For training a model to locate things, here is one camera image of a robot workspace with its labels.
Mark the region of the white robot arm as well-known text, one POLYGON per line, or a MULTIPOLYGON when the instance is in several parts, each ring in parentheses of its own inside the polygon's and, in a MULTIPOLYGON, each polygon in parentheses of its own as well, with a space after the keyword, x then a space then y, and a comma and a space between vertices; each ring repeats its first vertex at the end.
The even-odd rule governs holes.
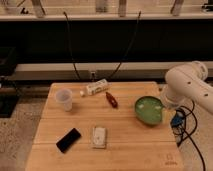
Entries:
POLYGON ((165 74, 161 102, 166 108, 177 109, 188 98, 213 115, 213 87, 205 82, 207 77, 208 69, 200 61, 171 68, 165 74))

